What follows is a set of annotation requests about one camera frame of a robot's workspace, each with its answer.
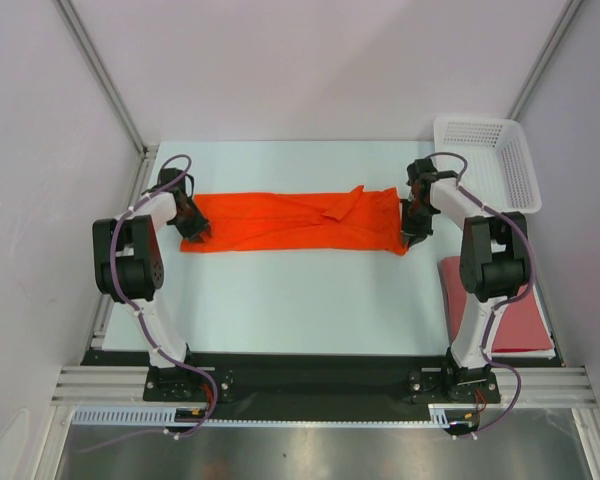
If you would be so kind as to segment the orange t shirt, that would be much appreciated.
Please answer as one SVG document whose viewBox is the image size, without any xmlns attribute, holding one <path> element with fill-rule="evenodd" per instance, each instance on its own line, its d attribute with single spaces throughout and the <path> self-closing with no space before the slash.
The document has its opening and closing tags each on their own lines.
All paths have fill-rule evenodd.
<svg viewBox="0 0 600 480">
<path fill-rule="evenodd" d="M 395 188 L 327 193 L 199 194 L 210 221 L 200 241 L 183 240 L 183 253 L 336 249 L 407 253 Z"/>
</svg>

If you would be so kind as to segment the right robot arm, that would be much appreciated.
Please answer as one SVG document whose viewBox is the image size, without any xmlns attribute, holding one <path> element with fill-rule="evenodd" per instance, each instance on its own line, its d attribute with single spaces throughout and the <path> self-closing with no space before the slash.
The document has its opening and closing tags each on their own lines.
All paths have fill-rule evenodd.
<svg viewBox="0 0 600 480">
<path fill-rule="evenodd" d="M 534 266 L 526 218 L 499 212 L 479 199 L 451 172 L 425 173 L 406 182 L 402 201 L 402 243 L 413 248 L 434 235 L 442 215 L 462 232 L 457 275 L 466 303 L 448 356 L 453 369 L 441 376 L 443 393 L 464 401 L 477 389 L 471 370 L 490 363 L 491 347 L 508 306 L 532 293 Z"/>
</svg>

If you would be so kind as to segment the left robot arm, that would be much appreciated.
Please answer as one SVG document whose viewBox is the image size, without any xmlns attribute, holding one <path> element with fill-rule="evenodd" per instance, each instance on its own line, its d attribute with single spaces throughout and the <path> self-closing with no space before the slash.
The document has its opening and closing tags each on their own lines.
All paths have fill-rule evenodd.
<svg viewBox="0 0 600 480">
<path fill-rule="evenodd" d="M 114 218 L 92 224 L 95 282 L 98 290 L 122 305 L 145 338 L 150 364 L 172 368 L 166 387 L 177 398 L 194 397 L 201 376 L 184 365 L 187 342 L 176 330 L 159 290 L 165 280 L 158 232 L 172 226 L 184 240 L 200 240 L 210 222 L 183 190 L 144 194 Z"/>
</svg>

